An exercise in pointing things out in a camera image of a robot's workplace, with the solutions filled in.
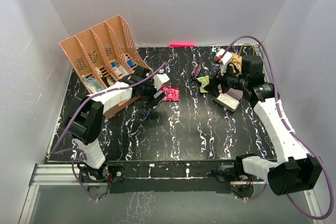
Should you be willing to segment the red snack packet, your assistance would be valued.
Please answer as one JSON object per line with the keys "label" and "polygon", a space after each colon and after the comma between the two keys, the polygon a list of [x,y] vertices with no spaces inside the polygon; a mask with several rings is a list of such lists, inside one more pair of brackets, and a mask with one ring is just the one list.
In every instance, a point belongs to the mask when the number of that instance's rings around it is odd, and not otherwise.
{"label": "red snack packet", "polygon": [[163,101],[173,101],[178,102],[180,100],[180,90],[179,88],[172,88],[164,85],[161,90],[165,93]]}

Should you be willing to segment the yellow snack bar packet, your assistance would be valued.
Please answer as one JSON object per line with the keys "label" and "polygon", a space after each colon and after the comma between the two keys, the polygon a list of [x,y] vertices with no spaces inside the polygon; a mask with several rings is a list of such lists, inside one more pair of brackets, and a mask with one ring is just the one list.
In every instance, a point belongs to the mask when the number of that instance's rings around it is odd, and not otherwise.
{"label": "yellow snack bar packet", "polygon": [[242,57],[241,56],[233,56],[232,57],[232,64],[234,65],[233,70],[235,72],[242,71]]}

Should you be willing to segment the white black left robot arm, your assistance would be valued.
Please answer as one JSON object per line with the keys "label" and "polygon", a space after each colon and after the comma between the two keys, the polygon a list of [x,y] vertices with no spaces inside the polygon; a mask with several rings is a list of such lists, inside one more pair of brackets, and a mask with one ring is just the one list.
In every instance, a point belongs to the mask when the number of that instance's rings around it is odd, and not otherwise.
{"label": "white black left robot arm", "polygon": [[134,73],[112,86],[85,98],[75,98],[63,135],[69,133],[76,141],[96,181],[104,181],[109,173],[103,165],[106,158],[98,141],[103,119],[121,111],[134,98],[142,98],[147,107],[155,109],[165,97],[161,88],[169,80],[162,67],[152,73],[137,66]]}

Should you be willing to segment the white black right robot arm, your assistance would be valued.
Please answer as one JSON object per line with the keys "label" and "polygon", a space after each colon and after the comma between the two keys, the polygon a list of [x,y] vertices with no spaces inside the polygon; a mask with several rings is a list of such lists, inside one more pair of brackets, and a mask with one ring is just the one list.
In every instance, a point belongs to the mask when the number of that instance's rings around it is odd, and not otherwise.
{"label": "white black right robot arm", "polygon": [[277,157],[276,162],[271,162],[256,154],[237,156],[235,176],[240,180],[247,180],[251,175],[262,179],[278,196],[313,189],[322,172],[321,165],[292,136],[293,130],[284,126],[285,116],[278,114],[281,101],[274,85],[265,81],[263,60],[257,55],[244,56],[238,69],[232,58],[229,52],[215,57],[220,69],[205,90],[217,99],[229,89],[242,91],[262,121]]}

